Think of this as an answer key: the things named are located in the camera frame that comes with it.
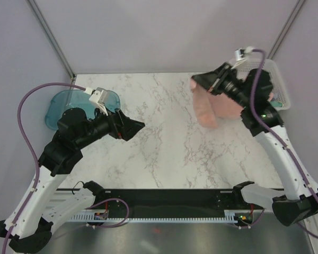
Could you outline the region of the pink towel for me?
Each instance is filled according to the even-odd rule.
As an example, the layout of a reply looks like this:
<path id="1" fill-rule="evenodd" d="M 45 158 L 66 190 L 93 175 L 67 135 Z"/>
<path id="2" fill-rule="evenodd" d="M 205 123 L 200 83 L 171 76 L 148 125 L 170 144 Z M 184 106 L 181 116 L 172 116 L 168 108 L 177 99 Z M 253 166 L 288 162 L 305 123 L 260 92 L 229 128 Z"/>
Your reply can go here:
<path id="1" fill-rule="evenodd" d="M 238 119 L 243 107 L 228 98 L 225 94 L 212 95 L 197 84 L 193 79 L 190 82 L 193 110 L 197 122 L 204 128 L 218 127 L 218 118 Z"/>

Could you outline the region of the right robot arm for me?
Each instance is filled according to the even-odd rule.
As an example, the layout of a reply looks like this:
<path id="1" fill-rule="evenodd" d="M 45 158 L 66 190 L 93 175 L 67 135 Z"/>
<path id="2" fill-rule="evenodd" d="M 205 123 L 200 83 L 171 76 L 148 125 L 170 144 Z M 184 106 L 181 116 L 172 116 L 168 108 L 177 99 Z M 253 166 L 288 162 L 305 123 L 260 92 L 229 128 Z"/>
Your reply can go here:
<path id="1" fill-rule="evenodd" d="M 284 226 L 318 214 L 318 184 L 301 167 L 284 122 L 268 101 L 273 90 L 270 74 L 256 68 L 245 79 L 239 79 L 236 69 L 224 63 L 191 79 L 206 92 L 224 94 L 243 107 L 243 124 L 265 150 L 284 188 L 275 190 L 244 182 L 234 186 L 232 204 L 237 208 L 254 204 L 271 210 Z"/>

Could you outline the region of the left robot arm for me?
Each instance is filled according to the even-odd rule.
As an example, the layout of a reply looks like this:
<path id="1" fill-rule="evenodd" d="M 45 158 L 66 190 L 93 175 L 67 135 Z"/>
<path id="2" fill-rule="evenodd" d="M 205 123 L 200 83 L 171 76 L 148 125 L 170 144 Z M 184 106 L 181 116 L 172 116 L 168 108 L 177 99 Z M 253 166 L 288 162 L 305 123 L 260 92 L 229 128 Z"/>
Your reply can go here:
<path id="1" fill-rule="evenodd" d="M 39 252 L 72 216 L 104 205 L 105 195 L 100 192 L 103 188 L 90 181 L 61 204 L 46 209 L 59 185 L 83 158 L 83 148 L 105 135 L 128 141 L 145 127 L 145 123 L 132 120 L 120 109 L 109 115 L 98 113 L 92 120 L 81 108 L 66 110 L 57 125 L 58 130 L 37 163 L 39 172 L 33 178 L 37 186 L 31 185 L 25 193 L 30 200 L 27 204 L 21 201 L 9 218 L 0 221 L 0 237 L 16 253 Z"/>

